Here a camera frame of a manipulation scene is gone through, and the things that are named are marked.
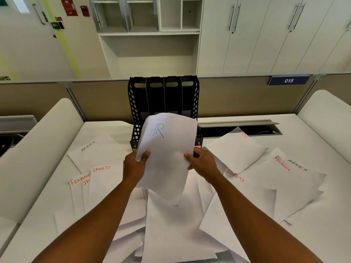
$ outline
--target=yellow stripe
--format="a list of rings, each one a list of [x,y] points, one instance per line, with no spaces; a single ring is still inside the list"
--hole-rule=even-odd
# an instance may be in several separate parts
[[[9,74],[4,74],[5,76],[8,76],[11,81],[19,81],[20,76],[16,72],[16,70],[12,67],[11,63],[7,60],[7,58],[1,53],[0,51],[0,66],[4,66]]]
[[[51,22],[55,21],[55,13],[52,11],[49,1],[48,0],[42,0],[42,3],[45,4],[45,6],[46,6],[46,8],[47,8],[47,10],[49,12],[49,18],[50,18],[49,21],[51,21]],[[76,74],[77,78],[81,79],[82,78],[82,74],[81,74],[81,72],[79,70],[79,67],[78,67],[78,65],[76,63],[76,60],[74,59],[74,57],[73,57],[73,55],[71,53],[71,49],[68,46],[68,43],[67,43],[67,41],[65,39],[65,36],[64,36],[62,30],[55,29],[55,33],[56,33],[56,37],[59,39],[59,42],[61,43],[64,51],[66,52],[66,55],[68,57],[69,62],[71,63],[71,66],[72,66],[72,68],[74,70],[74,73]]]

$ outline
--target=door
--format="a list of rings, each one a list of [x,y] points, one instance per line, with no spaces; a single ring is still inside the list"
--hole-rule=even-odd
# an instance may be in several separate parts
[[[199,76],[221,75],[237,0],[204,0]]]
[[[271,0],[248,68],[270,74],[302,0]]]
[[[351,0],[334,0],[322,25],[296,69],[297,73],[319,72],[335,45],[351,26]]]
[[[38,0],[6,0],[0,7],[0,50],[21,81],[74,79],[54,29]]]
[[[334,0],[303,0],[272,69],[273,74],[294,74]]]
[[[224,75],[243,75],[248,71],[269,2],[270,0],[238,0],[225,58]]]
[[[342,35],[319,72],[351,72],[351,28]]]

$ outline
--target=cabinet door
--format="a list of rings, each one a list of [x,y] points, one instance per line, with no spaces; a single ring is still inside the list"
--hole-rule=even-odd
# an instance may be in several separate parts
[[[351,72],[351,30],[339,42],[320,69],[321,73]]]
[[[351,0],[334,0],[322,25],[296,69],[297,73],[319,72],[323,63],[351,22]]]
[[[270,0],[238,0],[224,75],[246,74]]]
[[[204,0],[199,76],[221,75],[237,0]]]
[[[334,0],[303,0],[272,69],[273,74],[293,74]]]
[[[271,0],[248,68],[270,74],[302,0]]]

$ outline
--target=person's right hand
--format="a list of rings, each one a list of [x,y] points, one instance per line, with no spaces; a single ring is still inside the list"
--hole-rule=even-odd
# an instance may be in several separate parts
[[[212,183],[213,179],[216,177],[222,176],[221,172],[217,168],[212,154],[208,150],[195,148],[194,152],[200,156],[198,158],[194,158],[194,156],[190,153],[184,154],[184,157],[190,162],[188,170],[195,169],[195,171],[204,177],[209,183]]]

